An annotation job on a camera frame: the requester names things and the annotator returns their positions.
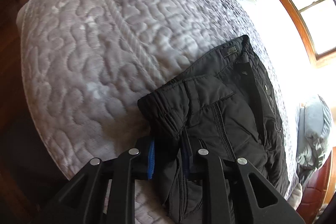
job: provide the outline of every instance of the pillow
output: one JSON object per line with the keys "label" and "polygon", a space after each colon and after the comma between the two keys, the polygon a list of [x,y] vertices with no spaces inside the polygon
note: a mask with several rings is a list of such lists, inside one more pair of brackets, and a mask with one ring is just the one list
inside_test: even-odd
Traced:
{"label": "pillow", "polygon": [[303,168],[314,168],[313,154],[305,136],[305,108],[300,108],[299,127],[297,135],[296,162]]}
{"label": "pillow", "polygon": [[333,117],[330,108],[319,95],[313,96],[305,105],[304,133],[312,151],[314,169],[319,169],[327,160],[331,145]]}

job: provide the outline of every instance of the quilted bedspread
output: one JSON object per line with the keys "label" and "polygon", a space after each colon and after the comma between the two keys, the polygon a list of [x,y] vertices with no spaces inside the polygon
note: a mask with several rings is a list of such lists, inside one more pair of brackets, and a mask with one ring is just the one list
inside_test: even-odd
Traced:
{"label": "quilted bedspread", "polygon": [[[265,47],[235,0],[30,0],[21,23],[23,83],[36,128],[64,175],[131,148],[149,133],[137,100],[243,34],[274,87],[288,198],[296,185],[296,144],[288,132],[295,129]],[[137,182],[135,191],[137,223],[171,223],[149,182]]]}

